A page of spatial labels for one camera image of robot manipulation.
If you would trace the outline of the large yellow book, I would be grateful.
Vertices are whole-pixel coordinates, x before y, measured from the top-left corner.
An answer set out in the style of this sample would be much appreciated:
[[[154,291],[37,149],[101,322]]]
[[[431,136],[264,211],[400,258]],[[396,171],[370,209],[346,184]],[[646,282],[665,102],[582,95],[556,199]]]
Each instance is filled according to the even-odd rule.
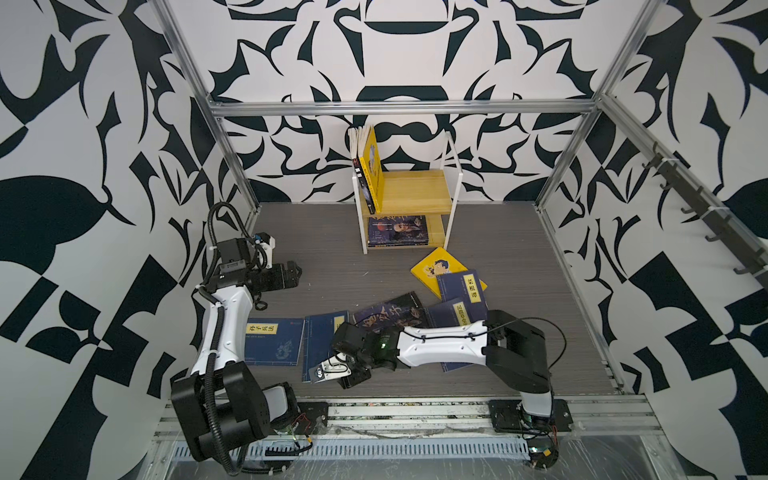
[[[372,214],[382,211],[384,177],[375,129],[365,125],[360,129],[358,156],[372,200]]]

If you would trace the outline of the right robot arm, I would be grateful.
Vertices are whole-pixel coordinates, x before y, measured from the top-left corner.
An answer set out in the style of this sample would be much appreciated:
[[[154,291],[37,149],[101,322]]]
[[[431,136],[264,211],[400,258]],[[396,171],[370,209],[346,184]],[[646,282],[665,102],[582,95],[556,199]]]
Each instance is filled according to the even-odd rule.
[[[488,368],[521,395],[519,410],[529,427],[553,422],[554,394],[545,333],[530,317],[491,310],[487,318],[464,326],[395,327],[378,333],[344,323],[334,333],[331,355],[318,364],[310,379],[337,381],[351,388],[371,371],[434,363],[466,363]]]

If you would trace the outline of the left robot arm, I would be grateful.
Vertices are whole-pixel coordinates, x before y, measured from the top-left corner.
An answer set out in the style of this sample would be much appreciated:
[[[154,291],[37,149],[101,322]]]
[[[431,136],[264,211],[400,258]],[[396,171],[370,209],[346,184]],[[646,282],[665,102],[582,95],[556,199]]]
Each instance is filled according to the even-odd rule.
[[[203,337],[190,373],[171,384],[171,404],[192,457],[236,477],[255,473],[246,464],[250,445],[298,409],[289,385],[258,384],[245,361],[245,335],[250,314],[268,307],[263,293],[297,287],[302,270],[293,261],[274,262],[275,238],[249,232],[238,212],[232,216],[239,236],[218,239],[217,215],[233,208],[221,201],[207,215],[213,256],[194,289],[208,304]]]

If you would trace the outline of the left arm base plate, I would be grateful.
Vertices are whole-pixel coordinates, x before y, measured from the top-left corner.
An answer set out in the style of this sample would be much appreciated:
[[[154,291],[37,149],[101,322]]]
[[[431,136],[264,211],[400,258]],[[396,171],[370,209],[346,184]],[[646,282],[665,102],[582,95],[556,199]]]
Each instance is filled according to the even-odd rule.
[[[325,428],[329,418],[329,403],[324,401],[298,402],[271,421],[275,431],[288,431],[296,435],[311,435]]]

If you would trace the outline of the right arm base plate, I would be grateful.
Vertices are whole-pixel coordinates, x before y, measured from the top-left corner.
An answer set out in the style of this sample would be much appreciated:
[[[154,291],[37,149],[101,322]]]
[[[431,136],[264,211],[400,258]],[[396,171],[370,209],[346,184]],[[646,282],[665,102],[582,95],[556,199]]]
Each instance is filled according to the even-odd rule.
[[[536,435],[570,432],[573,417],[565,400],[523,394],[519,400],[488,402],[492,427],[498,433]]]

